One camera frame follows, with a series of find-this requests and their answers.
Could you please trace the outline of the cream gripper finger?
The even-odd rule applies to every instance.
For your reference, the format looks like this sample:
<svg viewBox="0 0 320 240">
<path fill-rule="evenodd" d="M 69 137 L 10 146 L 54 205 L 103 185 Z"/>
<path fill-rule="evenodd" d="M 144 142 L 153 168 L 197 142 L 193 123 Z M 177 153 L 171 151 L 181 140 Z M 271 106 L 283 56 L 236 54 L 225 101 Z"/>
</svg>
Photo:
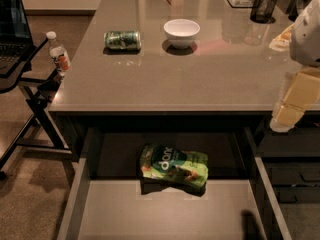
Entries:
<svg viewBox="0 0 320 240">
<path fill-rule="evenodd" d="M 269 48 L 278 51 L 284 52 L 289 49 L 289 41 L 292 33 L 294 25 L 289 25 L 286 29 L 284 29 L 277 37 L 275 37 L 269 44 Z"/>
<path fill-rule="evenodd" d="M 302 67 L 295 74 L 287 74 L 272 112 L 270 128 L 277 133 L 290 131 L 319 98 L 320 70 L 317 67 Z"/>
</svg>

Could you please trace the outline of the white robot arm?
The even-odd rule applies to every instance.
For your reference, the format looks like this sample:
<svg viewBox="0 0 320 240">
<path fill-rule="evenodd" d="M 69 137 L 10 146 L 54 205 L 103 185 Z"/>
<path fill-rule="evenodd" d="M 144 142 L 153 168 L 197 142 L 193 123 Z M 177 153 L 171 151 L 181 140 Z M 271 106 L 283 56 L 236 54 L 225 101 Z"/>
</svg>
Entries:
<svg viewBox="0 0 320 240">
<path fill-rule="evenodd" d="M 290 36 L 290 57 L 301 69 L 287 74 L 281 86 L 270 121 L 270 128 L 278 133 L 293 129 L 304 113 L 319 101 L 320 0 L 312 0 L 285 33 Z"/>
</svg>

